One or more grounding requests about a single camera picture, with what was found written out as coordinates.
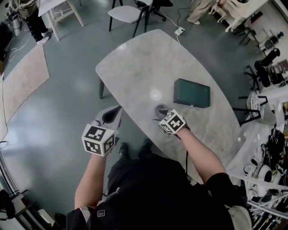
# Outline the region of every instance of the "table top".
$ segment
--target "table top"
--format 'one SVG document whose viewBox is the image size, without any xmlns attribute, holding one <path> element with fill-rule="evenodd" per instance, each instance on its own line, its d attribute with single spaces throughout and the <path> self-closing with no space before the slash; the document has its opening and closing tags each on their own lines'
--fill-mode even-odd
<svg viewBox="0 0 288 230">
<path fill-rule="evenodd" d="M 240 131 L 236 116 L 217 83 L 182 45 L 161 30 L 139 35 L 119 46 L 97 66 L 106 87 L 141 130 L 168 157 L 185 168 L 186 149 L 153 121 L 154 108 L 165 104 L 183 115 L 191 131 L 226 166 L 236 154 Z M 206 109 L 173 103 L 174 82 L 182 78 L 211 87 Z M 201 181 L 191 160 L 188 174 Z"/>
<path fill-rule="evenodd" d="M 55 6 L 65 2 L 67 0 L 41 0 L 39 6 L 38 16 L 45 14 L 47 11 L 53 9 Z"/>
</svg>

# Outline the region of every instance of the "green rectangular box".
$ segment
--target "green rectangular box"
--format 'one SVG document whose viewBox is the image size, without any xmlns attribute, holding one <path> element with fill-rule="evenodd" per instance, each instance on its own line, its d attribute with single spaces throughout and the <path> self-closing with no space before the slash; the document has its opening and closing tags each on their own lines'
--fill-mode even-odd
<svg viewBox="0 0 288 230">
<path fill-rule="evenodd" d="M 179 78 L 174 82 L 173 102 L 207 108 L 211 105 L 210 87 Z"/>
</svg>

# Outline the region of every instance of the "green-gray floor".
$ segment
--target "green-gray floor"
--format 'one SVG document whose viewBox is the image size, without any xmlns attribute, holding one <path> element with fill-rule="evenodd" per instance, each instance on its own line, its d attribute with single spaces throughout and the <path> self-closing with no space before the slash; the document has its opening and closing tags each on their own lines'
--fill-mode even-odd
<svg viewBox="0 0 288 230">
<path fill-rule="evenodd" d="M 50 79 L 29 97 L 8 124 L 5 140 L 9 144 L 1 150 L 6 165 L 17 187 L 28 189 L 29 196 L 51 215 L 66 214 L 73 209 L 74 193 L 90 157 L 81 142 L 85 125 L 101 109 L 117 104 L 107 91 L 106 98 L 99 100 L 95 67 L 132 37 L 134 25 L 114 20 L 109 33 L 107 11 L 111 2 L 87 0 L 82 7 L 78 6 L 86 24 L 84 28 L 74 15 L 59 23 L 61 40 L 57 42 L 53 36 L 44 45 Z M 178 8 L 188 7 L 189 1 L 174 0 L 173 3 L 174 7 L 162 8 L 162 11 L 176 22 Z M 134 5 L 134 2 L 127 0 L 124 4 Z M 240 38 L 225 33 L 224 25 L 217 23 L 213 16 L 205 16 L 201 25 L 195 26 L 186 21 L 187 14 L 188 10 L 181 10 L 179 24 L 186 30 L 186 36 L 179 37 L 181 44 L 209 71 L 232 106 L 244 106 L 238 96 L 247 95 L 251 86 L 243 69 L 260 59 L 260 52 L 253 43 L 240 46 Z M 176 38 L 176 27 L 169 20 L 163 22 L 151 15 L 148 30 L 153 29 L 161 29 Z M 137 34 L 143 30 L 144 21 Z M 28 36 L 17 38 L 14 45 L 21 47 Z M 15 58 L 6 63 L 6 77 L 35 45 L 31 37 Z M 124 114 L 119 137 L 121 142 L 128 142 L 135 153 L 145 136 Z M 108 156 L 105 184 L 111 166 L 118 159 L 118 149 L 119 145 Z"/>
</svg>

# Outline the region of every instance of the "power strip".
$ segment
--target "power strip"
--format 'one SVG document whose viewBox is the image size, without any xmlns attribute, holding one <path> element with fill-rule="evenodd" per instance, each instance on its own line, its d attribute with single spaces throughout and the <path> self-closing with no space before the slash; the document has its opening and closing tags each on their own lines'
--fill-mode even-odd
<svg viewBox="0 0 288 230">
<path fill-rule="evenodd" d="M 175 34 L 176 35 L 180 35 L 184 32 L 185 30 L 182 28 L 182 27 L 179 27 L 176 31 L 175 31 Z"/>
</svg>

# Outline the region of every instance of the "shirt logo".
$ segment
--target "shirt logo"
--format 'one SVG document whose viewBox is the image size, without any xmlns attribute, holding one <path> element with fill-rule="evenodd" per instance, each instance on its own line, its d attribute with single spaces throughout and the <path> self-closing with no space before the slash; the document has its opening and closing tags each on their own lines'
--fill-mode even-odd
<svg viewBox="0 0 288 230">
<path fill-rule="evenodd" d="M 104 217 L 105 216 L 105 210 L 100 210 L 97 212 L 98 217 Z"/>
</svg>

